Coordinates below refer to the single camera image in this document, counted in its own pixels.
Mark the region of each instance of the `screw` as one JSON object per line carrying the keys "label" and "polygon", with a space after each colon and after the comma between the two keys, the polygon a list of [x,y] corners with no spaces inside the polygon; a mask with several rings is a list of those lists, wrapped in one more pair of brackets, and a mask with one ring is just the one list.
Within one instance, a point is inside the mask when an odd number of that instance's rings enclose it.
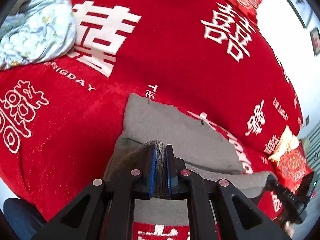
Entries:
{"label": "screw", "polygon": [[102,179],[95,179],[92,184],[95,186],[100,186],[103,183]]}
{"label": "screw", "polygon": [[141,174],[141,171],[138,169],[134,169],[131,171],[131,175],[133,176],[139,176]]}
{"label": "screw", "polygon": [[189,176],[191,174],[191,171],[184,169],[180,172],[180,174],[182,176]]}
{"label": "screw", "polygon": [[226,179],[221,179],[219,181],[219,184],[220,184],[220,186],[227,187],[227,186],[229,186],[229,181],[227,181]]}

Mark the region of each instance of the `dark blue pants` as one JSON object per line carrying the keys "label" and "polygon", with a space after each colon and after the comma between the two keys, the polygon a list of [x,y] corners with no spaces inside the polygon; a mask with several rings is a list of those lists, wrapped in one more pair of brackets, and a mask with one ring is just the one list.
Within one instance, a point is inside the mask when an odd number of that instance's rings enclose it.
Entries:
{"label": "dark blue pants", "polygon": [[46,223],[40,212],[22,199],[7,199],[3,211],[5,218],[21,240],[30,240]]}

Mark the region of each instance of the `light blue floral fabric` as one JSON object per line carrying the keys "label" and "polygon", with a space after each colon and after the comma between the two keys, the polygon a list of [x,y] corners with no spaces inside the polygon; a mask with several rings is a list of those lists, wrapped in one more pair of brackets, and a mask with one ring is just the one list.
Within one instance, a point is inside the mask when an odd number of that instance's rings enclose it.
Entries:
{"label": "light blue floral fabric", "polygon": [[0,70],[65,55],[76,39],[70,0],[30,0],[0,28]]}

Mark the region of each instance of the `picture frame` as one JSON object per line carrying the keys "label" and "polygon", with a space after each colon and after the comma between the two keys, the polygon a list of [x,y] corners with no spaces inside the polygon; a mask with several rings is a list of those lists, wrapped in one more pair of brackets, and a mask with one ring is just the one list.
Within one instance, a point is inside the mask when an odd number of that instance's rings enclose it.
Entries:
{"label": "picture frame", "polygon": [[320,33],[317,27],[310,32],[310,37],[312,41],[313,53],[315,56],[317,56],[320,53]]}

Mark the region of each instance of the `folded gray cloth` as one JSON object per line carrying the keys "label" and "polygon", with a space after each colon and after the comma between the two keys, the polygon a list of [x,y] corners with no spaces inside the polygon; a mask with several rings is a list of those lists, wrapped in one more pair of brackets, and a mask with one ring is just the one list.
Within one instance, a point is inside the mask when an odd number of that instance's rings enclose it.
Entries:
{"label": "folded gray cloth", "polygon": [[117,139],[104,179],[111,180],[123,167],[135,168],[145,147],[156,146],[154,198],[137,200],[134,221],[148,224],[188,225],[186,201],[166,198],[167,173],[165,145],[172,144],[174,155],[202,178],[231,181],[248,198],[261,196],[269,171],[242,175],[244,169],[236,150],[218,132],[200,120],[179,112],[173,106],[130,94],[124,114],[124,130]]}

